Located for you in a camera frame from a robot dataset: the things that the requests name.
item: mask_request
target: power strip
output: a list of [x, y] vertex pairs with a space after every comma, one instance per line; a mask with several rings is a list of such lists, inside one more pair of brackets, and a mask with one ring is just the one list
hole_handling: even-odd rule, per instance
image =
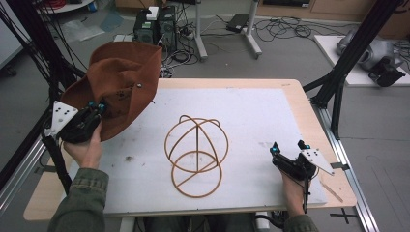
[[133, 36], [130, 35], [116, 35], [114, 38], [114, 42], [131, 42], [133, 40]]

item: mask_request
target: olive green sleeve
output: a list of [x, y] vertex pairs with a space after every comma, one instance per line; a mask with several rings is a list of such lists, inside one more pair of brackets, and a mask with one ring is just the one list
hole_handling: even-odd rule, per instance
[[48, 226], [52, 231], [104, 231], [108, 175], [100, 170], [80, 168], [69, 195], [60, 203]]
[[288, 219], [283, 228], [284, 232], [316, 232], [319, 231], [316, 228], [313, 220], [307, 215], [295, 216]]

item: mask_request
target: metal rail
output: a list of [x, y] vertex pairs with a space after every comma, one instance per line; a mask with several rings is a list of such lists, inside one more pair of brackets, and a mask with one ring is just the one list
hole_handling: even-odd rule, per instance
[[335, 151], [338, 161], [340, 161], [342, 164], [347, 164], [350, 167], [349, 169], [345, 170], [344, 173], [346, 174], [347, 180], [349, 181], [349, 184], [356, 195], [358, 203], [354, 208], [357, 211], [362, 227], [365, 231], [368, 232], [380, 231], [377, 227], [376, 220], [371, 213], [370, 207], [366, 202], [365, 195], [362, 192], [359, 181], [357, 180], [356, 174], [353, 171], [353, 167], [352, 165], [350, 165], [349, 158], [347, 157], [343, 145], [341, 144], [341, 141], [337, 139], [332, 133], [332, 117], [330, 116], [329, 111], [327, 109], [321, 109], [315, 105], [313, 105], [313, 109], [316, 112], [319, 121], [322, 123], [323, 130], [328, 136], [329, 142], [331, 143], [332, 148]]
[[21, 161], [18, 168], [0, 192], [0, 217], [3, 216], [7, 207], [15, 198], [18, 190], [24, 184], [24, 181], [27, 179], [28, 175], [31, 173], [33, 167], [36, 165], [44, 151], [45, 146], [39, 136], [34, 145], [31, 147], [29, 153]]

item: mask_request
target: hand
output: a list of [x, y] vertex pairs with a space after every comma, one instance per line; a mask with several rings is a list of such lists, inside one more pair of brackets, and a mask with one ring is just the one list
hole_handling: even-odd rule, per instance
[[100, 123], [93, 132], [91, 139], [87, 142], [72, 144], [64, 142], [64, 149], [78, 163], [79, 167], [98, 169], [100, 158], [103, 153], [100, 132], [102, 124]]
[[281, 172], [283, 180], [283, 195], [286, 201], [286, 208], [289, 217], [292, 218], [298, 215], [304, 215], [304, 188], [305, 182], [295, 181]]

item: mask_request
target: copper wire ring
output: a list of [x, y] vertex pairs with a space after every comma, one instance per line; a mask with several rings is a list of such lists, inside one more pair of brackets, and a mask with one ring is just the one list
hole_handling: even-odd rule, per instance
[[[173, 132], [173, 130], [174, 130], [175, 128], [177, 128], [178, 126], [180, 126], [180, 125], [182, 125], [182, 124], [184, 124], [184, 123], [186, 123], [186, 122], [194, 122], [194, 125], [193, 125], [190, 129], [188, 129], [188, 130], [177, 140], [177, 142], [174, 144], [174, 146], [172, 146], [170, 152], [168, 153], [168, 150], [167, 150], [167, 148], [166, 148], [166, 144], [167, 144], [167, 142], [168, 142], [168, 137], [170, 136], [170, 134]], [[223, 157], [222, 157], [221, 160], [218, 159], [217, 151], [216, 151], [216, 149], [215, 149], [215, 147], [214, 147], [214, 144], [212, 143], [210, 137], [208, 136], [208, 134], [206, 133], [206, 131], [201, 127], [201, 125], [203, 125], [203, 124], [205, 124], [205, 123], [212, 123], [212, 124], [214, 124], [215, 126], [217, 126], [217, 127], [220, 129], [220, 131], [223, 133], [224, 137], [225, 137], [225, 141], [226, 141], [226, 151], [225, 151], [225, 153], [224, 153], [224, 155], [223, 155]], [[178, 146], [178, 144], [184, 139], [184, 137], [186, 137], [191, 131], [193, 131], [193, 130], [195, 130], [195, 129], [196, 129], [196, 150], [185, 152], [185, 153], [182, 154], [179, 158], [177, 158], [175, 161], [173, 161], [173, 160], [171, 159], [171, 155], [172, 155], [174, 149], [175, 149], [175, 148]], [[207, 152], [204, 152], [204, 151], [199, 151], [199, 140], [198, 140], [199, 130], [201, 130], [202, 133], [205, 135], [207, 141], [208, 141], [209, 144], [211, 145], [211, 148], [212, 148], [212, 151], [213, 151], [214, 155], [211, 155], [210, 153], [207, 153]], [[191, 117], [188, 116], [188, 115], [182, 115], [182, 116], [180, 117], [179, 123], [176, 124], [174, 127], [172, 127], [172, 129], [171, 129], [171, 130], [168, 132], [168, 134], [166, 135], [166, 138], [165, 138], [165, 141], [164, 141], [164, 150], [165, 150], [165, 154], [166, 154], [168, 160], [172, 163], [172, 170], [171, 170], [172, 183], [173, 183], [174, 187], [175, 187], [178, 191], [180, 191], [182, 194], [184, 194], [185, 196], [193, 197], [193, 198], [205, 197], [205, 196], [208, 196], [208, 195], [212, 194], [212, 193], [213, 193], [215, 190], [217, 190], [217, 188], [220, 186], [220, 182], [221, 182], [221, 179], [222, 179], [222, 169], [221, 169], [220, 164], [221, 164], [221, 163], [225, 160], [225, 158], [226, 158], [226, 155], [227, 155], [228, 150], [229, 150], [229, 142], [228, 142], [227, 135], [226, 135], [225, 131], [220, 127], [220, 122], [219, 122], [218, 120], [216, 120], [216, 119], [209, 119], [209, 120], [207, 120], [207, 119], [203, 119], [203, 118], [191, 118]], [[189, 170], [189, 169], [187, 169], [187, 168], [184, 168], [184, 167], [181, 167], [181, 166], [178, 165], [178, 162], [179, 162], [182, 158], [184, 158], [185, 156], [187, 156], [187, 155], [189, 155], [189, 154], [196, 154], [196, 170]], [[211, 161], [210, 163], [208, 163], [206, 166], [202, 167], [201, 169], [199, 169], [199, 160], [198, 160], [198, 159], [199, 159], [199, 154], [203, 154], [203, 155], [206, 155], [206, 156], [212, 158], [212, 161]], [[180, 169], [180, 170], [182, 170], [182, 171], [192, 173], [192, 175], [190, 175], [186, 180], [184, 180], [184, 181], [181, 182], [180, 184], [177, 184], [176, 181], [175, 181], [175, 178], [174, 178], [174, 175], [175, 175], [175, 167], [177, 167], [178, 169]], [[219, 169], [219, 171], [220, 171], [220, 177], [219, 177], [219, 180], [218, 180], [217, 185], [216, 185], [211, 191], [209, 191], [208, 193], [205, 193], [205, 194], [202, 194], [202, 195], [192, 195], [192, 194], [188, 194], [188, 193], [184, 192], [183, 190], [181, 190], [180, 186], [181, 186], [182, 184], [184, 184], [185, 182], [187, 182], [187, 181], [188, 181], [189, 179], [191, 179], [192, 177], [194, 177], [195, 175], [200, 174], [200, 173], [204, 173], [204, 172], [211, 171], [211, 170], [215, 169], [216, 167], [217, 167], [217, 168]]]

